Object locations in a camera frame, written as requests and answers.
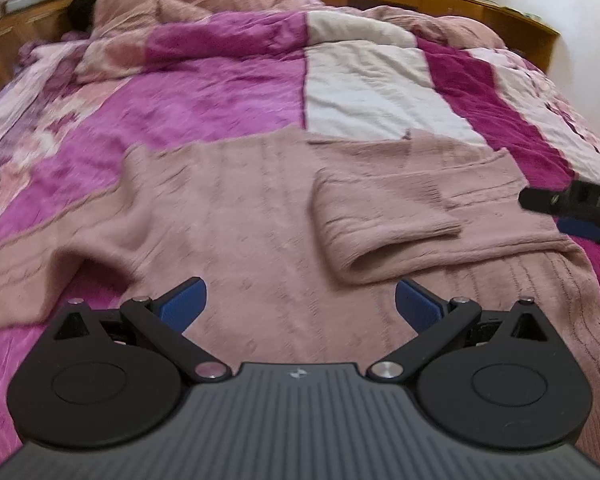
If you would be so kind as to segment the pink knitted cardigan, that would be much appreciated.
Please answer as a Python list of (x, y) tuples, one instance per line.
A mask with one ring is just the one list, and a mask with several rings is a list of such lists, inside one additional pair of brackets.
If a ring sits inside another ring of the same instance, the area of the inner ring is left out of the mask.
[(519, 206), (526, 183), (509, 152), (423, 132), (137, 145), (110, 188), (0, 244), (0, 329), (45, 320), (86, 260), (129, 296), (200, 276), (209, 300), (186, 334), (230, 366), (372, 364), (414, 336), (393, 304), (402, 276), (492, 310), (531, 296), (591, 383), (579, 444), (600, 463), (600, 286), (551, 218)]

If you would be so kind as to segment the wooden side cabinet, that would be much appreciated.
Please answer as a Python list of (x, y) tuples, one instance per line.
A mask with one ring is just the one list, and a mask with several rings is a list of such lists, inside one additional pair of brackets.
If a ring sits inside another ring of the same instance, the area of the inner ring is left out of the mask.
[(554, 52), (559, 32), (524, 14), (478, 0), (323, 0), (332, 6), (354, 6), (369, 9), (372, 6), (397, 6), (432, 16), (456, 15), (489, 26), (500, 36), (510, 50), (546, 72)]

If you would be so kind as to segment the magenta patchwork quilt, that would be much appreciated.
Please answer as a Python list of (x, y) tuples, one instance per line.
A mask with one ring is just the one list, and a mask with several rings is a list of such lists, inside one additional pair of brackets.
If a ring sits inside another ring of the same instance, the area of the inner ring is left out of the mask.
[[(223, 12), (35, 50), (0, 94), (30, 125), (0, 170), (0, 244), (121, 174), (127, 151), (300, 129), (347, 142), (446, 136), (513, 156), (526, 185), (600, 184), (600, 137), (544, 73), (506, 49), (457, 49), (332, 10)], [(600, 286), (600, 246), (574, 240)], [(20, 440), (12, 376), (60, 305), (110, 309), (123, 278), (86, 260), (38, 323), (0, 329), (0, 465)]]

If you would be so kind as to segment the pink fuzzy blanket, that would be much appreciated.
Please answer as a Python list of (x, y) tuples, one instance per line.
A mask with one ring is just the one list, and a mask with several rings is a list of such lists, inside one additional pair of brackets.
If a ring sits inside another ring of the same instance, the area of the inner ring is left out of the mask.
[[(327, 10), (321, 0), (96, 0), (92, 38), (114, 36), (132, 29), (166, 23), (200, 21), (221, 12)], [(472, 18), (434, 18), (393, 6), (340, 12), (400, 26), (435, 44), (457, 49), (503, 49), (505, 42), (490, 27)]]

